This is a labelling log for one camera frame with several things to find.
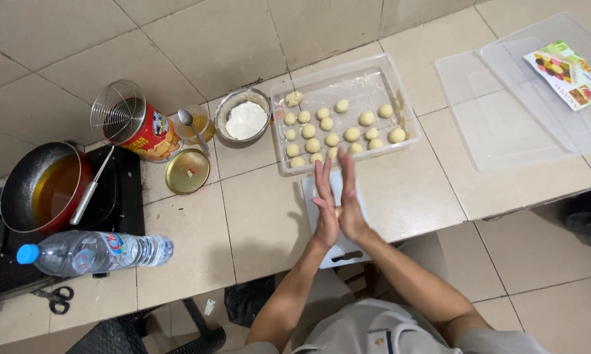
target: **stainless steel bowl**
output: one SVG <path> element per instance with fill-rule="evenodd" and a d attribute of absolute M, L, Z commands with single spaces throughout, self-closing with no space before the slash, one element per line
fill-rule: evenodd
<path fill-rule="evenodd" d="M 232 109 L 245 102 L 254 102 L 262 107 L 265 110 L 265 113 L 267 113 L 267 121 L 258 133 L 247 139 L 239 140 L 233 138 L 228 133 L 226 130 L 226 122 L 230 119 L 230 112 L 232 112 Z M 269 98 L 255 88 L 240 88 L 236 91 L 230 92 L 230 94 L 221 101 L 219 106 L 217 106 L 217 110 L 215 111 L 215 126 L 217 127 L 217 134 L 229 142 L 250 142 L 258 139 L 263 133 L 265 133 L 267 126 L 269 125 L 269 117 L 272 111 L 269 102 Z"/>

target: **gold tin lid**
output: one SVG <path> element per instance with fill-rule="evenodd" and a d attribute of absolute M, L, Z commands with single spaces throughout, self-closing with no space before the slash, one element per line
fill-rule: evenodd
<path fill-rule="evenodd" d="M 201 188 L 211 172 L 208 157 L 198 149 L 185 149 L 166 165 L 166 186 L 175 194 L 190 194 Z"/>

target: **raw dough ball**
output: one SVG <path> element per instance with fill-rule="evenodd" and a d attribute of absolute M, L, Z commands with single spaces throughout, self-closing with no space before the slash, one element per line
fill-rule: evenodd
<path fill-rule="evenodd" d="M 350 144 L 348 151 L 352 152 L 353 154 L 358 154 L 359 152 L 363 151 L 363 146 L 361 146 L 361 144 L 359 144 L 358 142 L 354 142 Z"/>
<path fill-rule="evenodd" d="M 392 105 L 382 105 L 378 108 L 378 115 L 383 118 L 392 117 L 392 113 L 394 113 L 394 109 L 392 109 Z"/>
<path fill-rule="evenodd" d="M 304 159 L 297 156 L 291 159 L 291 168 L 304 166 Z"/>
<path fill-rule="evenodd" d="M 287 102 L 287 106 L 293 107 L 300 103 L 303 97 L 304 95 L 301 92 L 295 91 L 288 94 L 287 97 L 285 97 L 285 101 Z"/>
<path fill-rule="evenodd" d="M 319 127 L 322 128 L 322 130 L 325 130 L 328 132 L 329 130 L 331 130 L 333 128 L 333 120 L 331 118 L 324 118 L 319 123 Z"/>
<path fill-rule="evenodd" d="M 324 118 L 328 118 L 330 116 L 331 112 L 328 111 L 328 108 L 323 107 L 317 110 L 317 119 L 322 120 Z"/>
<path fill-rule="evenodd" d="M 359 116 L 359 124 L 368 127 L 372 125 L 372 123 L 374 123 L 374 113 L 370 111 L 361 113 Z"/>
<path fill-rule="evenodd" d="M 311 154 L 319 151 L 319 141 L 315 138 L 306 141 L 304 148 Z"/>
<path fill-rule="evenodd" d="M 302 127 L 302 136 L 310 139 L 315 136 L 315 125 L 306 124 Z"/>
<path fill-rule="evenodd" d="M 287 138 L 288 141 L 293 141 L 295 139 L 295 137 L 296 137 L 296 131 L 293 129 L 289 129 L 285 133 L 285 138 Z"/>
<path fill-rule="evenodd" d="M 326 156 L 331 160 L 334 159 L 337 156 L 337 148 L 331 147 L 328 149 L 328 151 L 326 151 Z"/>
<path fill-rule="evenodd" d="M 355 127 L 346 129 L 346 133 L 343 134 L 343 137 L 346 138 L 347 141 L 355 141 L 359 139 L 359 136 L 361 136 L 361 132 Z"/>
<path fill-rule="evenodd" d="M 339 136 L 335 133 L 331 133 L 326 136 L 326 139 L 324 139 L 324 141 L 328 146 L 336 146 L 339 143 Z"/>
<path fill-rule="evenodd" d="M 348 110 L 348 100 L 339 100 L 335 103 L 335 111 L 337 113 L 343 113 Z"/>
<path fill-rule="evenodd" d="M 319 152 L 316 152 L 315 154 L 311 155 L 311 158 L 309 159 L 309 161 L 312 164 L 315 164 L 315 160 L 320 160 L 323 163 L 324 162 L 324 157 Z"/>
<path fill-rule="evenodd" d="M 395 128 L 389 133 L 389 142 L 392 144 L 396 144 L 397 142 L 401 142 L 405 140 L 405 131 L 401 128 Z"/>
<path fill-rule="evenodd" d="M 298 122 L 304 124 L 308 123 L 311 120 L 311 114 L 309 111 L 301 111 L 299 115 L 297 115 Z"/>
<path fill-rule="evenodd" d="M 296 157 L 300 153 L 300 147 L 297 144 L 287 146 L 287 156 Z"/>
<path fill-rule="evenodd" d="M 294 115 L 293 113 L 287 113 L 284 119 L 286 125 L 293 125 L 295 123 L 295 120 L 296 115 Z"/>
<path fill-rule="evenodd" d="M 378 149 L 381 146 L 383 146 L 383 142 L 380 139 L 374 138 L 368 143 L 368 150 Z"/>
<path fill-rule="evenodd" d="M 365 132 L 365 138 L 368 140 L 372 140 L 376 137 L 378 137 L 378 130 L 376 130 L 376 128 L 370 128 Z"/>

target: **blue bottle cap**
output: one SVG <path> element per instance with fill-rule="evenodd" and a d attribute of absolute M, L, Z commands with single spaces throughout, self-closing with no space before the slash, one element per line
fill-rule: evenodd
<path fill-rule="evenodd" d="M 16 254 L 16 261 L 21 265 L 31 264 L 39 255 L 40 247 L 37 245 L 22 245 Z"/>

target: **black stove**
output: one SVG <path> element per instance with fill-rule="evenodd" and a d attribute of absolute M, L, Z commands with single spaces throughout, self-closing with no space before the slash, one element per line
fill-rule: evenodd
<path fill-rule="evenodd" d="M 87 153 L 95 173 L 110 152 L 110 148 L 103 146 Z M 72 228 L 144 235 L 138 155 L 119 147 L 114 149 L 81 221 Z M 21 265 L 16 262 L 16 253 L 20 246 L 27 243 L 37 244 L 51 234 L 14 232 L 5 226 L 0 217 L 0 301 L 67 279 L 44 274 L 32 264 Z"/>

